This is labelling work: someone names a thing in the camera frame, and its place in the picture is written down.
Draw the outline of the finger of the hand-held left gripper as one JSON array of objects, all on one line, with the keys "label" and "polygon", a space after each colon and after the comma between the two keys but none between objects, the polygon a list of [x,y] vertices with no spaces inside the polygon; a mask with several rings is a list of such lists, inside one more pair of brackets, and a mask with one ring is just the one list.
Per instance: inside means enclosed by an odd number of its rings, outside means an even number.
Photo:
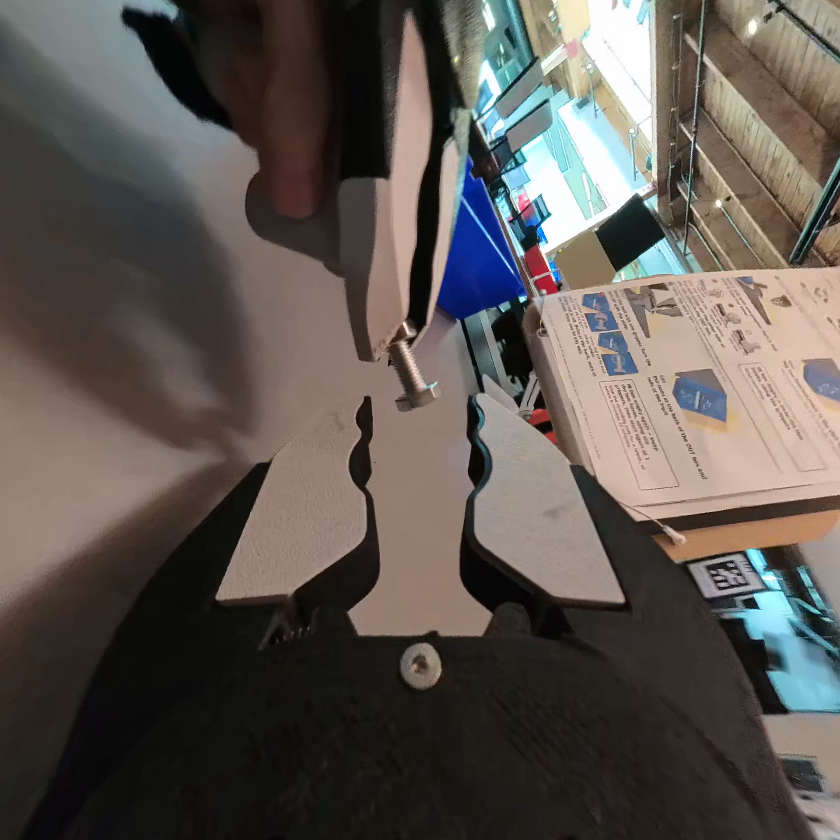
[{"label": "finger of the hand-held left gripper", "polygon": [[457,223],[465,176],[465,155],[455,136],[434,136],[423,174],[416,214],[416,246],[410,278],[410,324],[417,343],[438,303]]},{"label": "finger of the hand-held left gripper", "polygon": [[334,140],[332,180],[310,217],[295,220],[278,215],[261,188],[259,174],[246,192],[248,224],[260,238],[309,256],[343,279],[353,344],[363,362],[382,356],[410,308],[417,201],[433,138],[419,46],[416,28],[405,24],[389,178],[339,181]]}]

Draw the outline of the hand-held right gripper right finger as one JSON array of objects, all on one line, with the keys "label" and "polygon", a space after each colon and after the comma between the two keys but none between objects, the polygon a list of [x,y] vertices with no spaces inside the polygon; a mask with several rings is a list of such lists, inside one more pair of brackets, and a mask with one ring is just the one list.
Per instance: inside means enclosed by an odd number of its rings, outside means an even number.
[{"label": "hand-held right gripper right finger", "polygon": [[468,403],[473,490],[459,573],[488,611],[523,606],[615,610],[626,597],[569,460],[539,430],[486,393]]}]

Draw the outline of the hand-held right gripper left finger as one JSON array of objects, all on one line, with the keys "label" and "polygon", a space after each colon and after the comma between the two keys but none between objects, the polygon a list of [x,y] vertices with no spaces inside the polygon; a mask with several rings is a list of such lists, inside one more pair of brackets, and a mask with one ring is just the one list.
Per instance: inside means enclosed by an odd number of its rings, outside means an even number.
[{"label": "hand-held right gripper left finger", "polygon": [[381,569],[369,396],[317,416],[278,450],[215,600],[354,607]]}]

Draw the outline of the blue plastic bin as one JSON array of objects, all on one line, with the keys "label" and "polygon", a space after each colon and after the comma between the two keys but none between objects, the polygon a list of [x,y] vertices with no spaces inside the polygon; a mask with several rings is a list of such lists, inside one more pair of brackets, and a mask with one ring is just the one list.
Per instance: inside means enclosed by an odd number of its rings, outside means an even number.
[{"label": "blue plastic bin", "polygon": [[485,183],[467,158],[463,191],[437,308],[467,319],[526,291]]}]

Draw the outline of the silver hex bolt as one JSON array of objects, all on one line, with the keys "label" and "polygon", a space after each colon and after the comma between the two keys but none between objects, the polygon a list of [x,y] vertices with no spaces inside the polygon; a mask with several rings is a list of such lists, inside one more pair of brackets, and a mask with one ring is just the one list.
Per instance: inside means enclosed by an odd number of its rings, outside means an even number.
[{"label": "silver hex bolt", "polygon": [[409,321],[404,321],[387,347],[390,363],[395,368],[402,385],[403,394],[395,404],[401,413],[409,413],[425,407],[440,396],[438,383],[428,383],[421,374],[413,354],[413,342],[417,331]]}]

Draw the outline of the grey desk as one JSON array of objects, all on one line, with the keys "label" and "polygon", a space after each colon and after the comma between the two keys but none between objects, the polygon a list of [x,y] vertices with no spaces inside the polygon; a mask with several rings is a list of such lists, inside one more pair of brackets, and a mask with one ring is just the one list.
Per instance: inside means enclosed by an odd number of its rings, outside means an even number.
[{"label": "grey desk", "polygon": [[399,413],[357,360],[343,285],[260,240],[253,155],[196,120],[123,2],[2,2],[2,838],[17,838],[103,649],[249,468],[372,399],[382,567],[364,634],[476,634],[459,580],[461,326],[417,350],[440,397]]}]

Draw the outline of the person's left hand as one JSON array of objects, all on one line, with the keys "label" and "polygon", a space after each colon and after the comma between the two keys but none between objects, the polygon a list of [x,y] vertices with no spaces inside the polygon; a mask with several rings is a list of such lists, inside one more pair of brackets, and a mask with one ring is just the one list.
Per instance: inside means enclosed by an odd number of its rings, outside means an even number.
[{"label": "person's left hand", "polygon": [[315,214],[328,170],[331,85],[322,4],[196,2],[212,93],[254,150],[275,211]]}]

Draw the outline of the black square panel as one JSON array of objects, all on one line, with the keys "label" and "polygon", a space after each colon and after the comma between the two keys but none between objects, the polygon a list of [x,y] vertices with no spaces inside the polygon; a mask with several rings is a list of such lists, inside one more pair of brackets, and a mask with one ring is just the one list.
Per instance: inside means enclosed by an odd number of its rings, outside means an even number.
[{"label": "black square panel", "polygon": [[618,273],[666,237],[658,216],[634,193],[596,229],[595,237]]}]

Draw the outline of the black and white marker tag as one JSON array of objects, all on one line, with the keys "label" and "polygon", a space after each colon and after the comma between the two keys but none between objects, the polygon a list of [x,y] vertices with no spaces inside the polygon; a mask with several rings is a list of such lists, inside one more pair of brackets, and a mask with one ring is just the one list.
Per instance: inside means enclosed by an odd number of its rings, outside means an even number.
[{"label": "black and white marker tag", "polygon": [[708,602],[766,592],[769,588],[745,552],[684,563],[698,592]]}]

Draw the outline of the wooden document holder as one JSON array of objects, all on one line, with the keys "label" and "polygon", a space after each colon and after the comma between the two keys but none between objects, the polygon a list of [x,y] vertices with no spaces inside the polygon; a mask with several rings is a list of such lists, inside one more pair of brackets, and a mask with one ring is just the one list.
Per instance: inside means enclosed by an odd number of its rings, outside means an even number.
[{"label": "wooden document holder", "polygon": [[[562,382],[548,326],[543,320],[544,305],[559,299],[559,294],[532,299],[523,316],[521,329],[560,451],[573,465],[580,466],[590,476],[595,476],[581,426]],[[733,515],[735,521],[716,521],[709,524],[700,514],[688,517],[688,524],[679,525],[672,521],[670,525],[684,536],[684,542],[672,540],[659,525],[646,518],[643,513],[630,511],[630,514],[672,560],[687,562],[714,554],[767,549],[824,539],[838,525],[838,501],[835,500],[830,508],[825,509],[820,509],[820,505],[827,503],[827,499],[807,502],[811,506],[808,511],[790,516],[772,517],[772,507],[763,506],[727,509],[722,512],[725,515]]]}]

